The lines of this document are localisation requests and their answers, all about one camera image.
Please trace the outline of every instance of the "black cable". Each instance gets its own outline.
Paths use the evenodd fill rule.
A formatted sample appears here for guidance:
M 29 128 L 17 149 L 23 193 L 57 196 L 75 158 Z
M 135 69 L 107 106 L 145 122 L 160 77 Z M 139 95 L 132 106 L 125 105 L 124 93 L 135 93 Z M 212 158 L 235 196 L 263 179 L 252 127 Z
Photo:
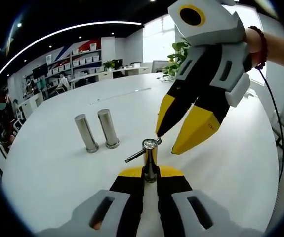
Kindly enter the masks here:
M 276 111 L 277 118 L 278 118 L 279 128 L 280 128 L 281 141 L 282 141 L 282 160 L 281 160 L 281 171 L 280 171 L 280 174 L 279 174 L 279 181 L 280 181 L 281 176 L 282 176 L 282 172 L 284 170 L 284 134 L 282 132 L 282 125 L 281 125 L 281 121 L 280 121 L 280 116 L 279 116 L 279 112 L 278 112 L 277 105 L 276 105 L 274 96 L 272 94 L 272 91 L 269 87 L 267 80 L 265 79 L 264 75 L 262 74 L 261 70 L 260 69 L 258 69 L 258 70 L 259 70 L 260 74 L 262 75 L 262 78 L 264 79 L 266 86 L 268 87 L 272 102 L 274 103 L 275 111 Z

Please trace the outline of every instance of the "window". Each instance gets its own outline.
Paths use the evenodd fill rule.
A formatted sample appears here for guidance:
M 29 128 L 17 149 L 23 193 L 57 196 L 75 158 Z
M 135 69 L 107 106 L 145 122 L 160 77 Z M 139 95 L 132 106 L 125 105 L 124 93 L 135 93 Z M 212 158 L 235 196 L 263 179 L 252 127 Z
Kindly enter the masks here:
M 256 9 L 243 5 L 235 5 L 235 6 L 224 5 L 224 8 L 228 10 L 231 14 L 233 14 L 236 11 L 245 28 L 248 28 L 249 26 L 256 26 L 262 30 L 262 25 Z M 265 77 L 266 77 L 266 70 L 267 66 L 265 66 L 261 70 L 261 72 Z M 262 78 L 260 72 L 257 69 L 253 68 L 247 73 L 249 74 L 251 81 L 262 86 L 265 85 L 264 79 Z
M 143 29 L 143 61 L 168 61 L 168 55 L 175 53 L 175 24 L 169 15 L 157 18 L 145 24 Z

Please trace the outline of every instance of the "circular sensor hole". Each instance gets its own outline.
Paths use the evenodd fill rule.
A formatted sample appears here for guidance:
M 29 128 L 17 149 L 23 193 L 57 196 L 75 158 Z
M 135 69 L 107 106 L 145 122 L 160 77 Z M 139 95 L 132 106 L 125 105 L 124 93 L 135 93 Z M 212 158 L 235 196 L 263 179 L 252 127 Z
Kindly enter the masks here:
M 181 19 L 189 25 L 197 26 L 201 23 L 200 15 L 193 9 L 184 8 L 180 11 Z

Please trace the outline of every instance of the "blue wall stripe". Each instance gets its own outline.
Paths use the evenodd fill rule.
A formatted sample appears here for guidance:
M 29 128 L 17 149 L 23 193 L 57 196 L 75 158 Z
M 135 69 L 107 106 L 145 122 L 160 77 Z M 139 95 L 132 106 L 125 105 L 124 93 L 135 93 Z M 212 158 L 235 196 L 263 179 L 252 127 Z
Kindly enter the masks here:
M 60 53 L 57 55 L 57 57 L 55 58 L 55 61 L 57 61 L 57 60 L 67 51 L 67 49 L 70 48 L 70 46 L 72 46 L 72 44 L 70 44 L 69 46 L 65 46 L 65 47 L 60 51 Z

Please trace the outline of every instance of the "desk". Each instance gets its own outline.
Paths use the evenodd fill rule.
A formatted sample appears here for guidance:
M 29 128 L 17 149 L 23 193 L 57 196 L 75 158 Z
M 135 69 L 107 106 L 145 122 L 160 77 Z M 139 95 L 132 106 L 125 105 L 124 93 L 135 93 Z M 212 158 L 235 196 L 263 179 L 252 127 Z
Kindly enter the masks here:
M 106 71 L 106 72 L 100 72 L 100 73 L 92 73 L 88 75 L 84 75 L 81 77 L 74 78 L 70 80 L 69 82 L 71 83 L 71 89 L 75 88 L 75 83 L 79 81 L 80 79 L 84 78 L 89 78 L 89 77 L 95 77 L 98 76 L 98 81 L 103 81 L 105 79 L 113 79 L 113 73 L 114 72 L 122 72 L 125 71 L 127 73 L 127 76 L 131 75 L 137 75 L 137 74 L 143 74 L 143 73 L 150 73 L 149 67 L 138 67 L 138 68 L 121 68 L 121 69 L 116 69 L 112 71 Z
M 61 226 L 78 205 L 98 190 L 109 189 L 119 172 L 143 165 L 142 158 L 124 160 L 141 149 L 142 140 L 155 138 L 157 113 L 172 85 L 161 83 L 156 79 L 160 76 L 128 76 L 65 92 L 43 102 L 26 121 L 8 154 L 2 186 L 33 232 Z M 114 150 L 104 145 L 97 117 L 103 108 L 110 109 L 121 142 Z M 87 116 L 100 146 L 96 153 L 85 150 L 74 122 L 78 114 Z M 259 99 L 244 97 L 229 110 L 216 134 L 177 156 L 171 148 L 180 128 L 181 122 L 162 138 L 158 165 L 182 170 L 193 189 L 225 207 L 241 227 L 265 231 L 279 174 L 274 136 Z M 163 236 L 156 183 L 146 184 L 137 236 Z

